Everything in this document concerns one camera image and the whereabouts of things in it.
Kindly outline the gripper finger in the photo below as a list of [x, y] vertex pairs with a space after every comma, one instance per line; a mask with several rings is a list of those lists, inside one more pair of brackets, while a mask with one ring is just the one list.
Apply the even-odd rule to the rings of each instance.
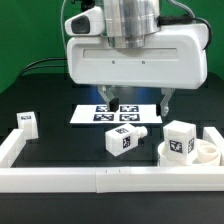
[[173, 88], [162, 88], [161, 94], [163, 95], [163, 99], [160, 103], [156, 105], [156, 115], [157, 116], [166, 116], [169, 112], [169, 100], [171, 99], [174, 93]]
[[99, 85], [98, 92], [105, 101], [107, 109], [110, 112], [116, 112], [119, 108], [119, 99], [113, 95], [110, 86]]

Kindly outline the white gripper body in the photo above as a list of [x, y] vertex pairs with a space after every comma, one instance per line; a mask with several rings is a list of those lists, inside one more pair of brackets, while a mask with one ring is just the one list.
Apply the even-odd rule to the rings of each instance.
[[141, 48], [114, 49], [101, 37], [73, 37], [67, 45], [69, 74], [89, 85], [196, 89], [207, 77], [203, 24], [164, 26]]

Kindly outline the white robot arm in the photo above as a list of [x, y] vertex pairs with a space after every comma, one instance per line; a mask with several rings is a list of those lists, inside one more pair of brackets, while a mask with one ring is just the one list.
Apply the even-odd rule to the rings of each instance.
[[119, 106], [112, 86], [159, 88], [164, 98], [156, 113], [165, 116], [175, 90], [206, 80], [211, 27], [185, 5], [167, 1], [185, 14], [163, 17], [160, 0], [95, 0], [65, 22], [70, 77], [96, 85], [110, 111]]

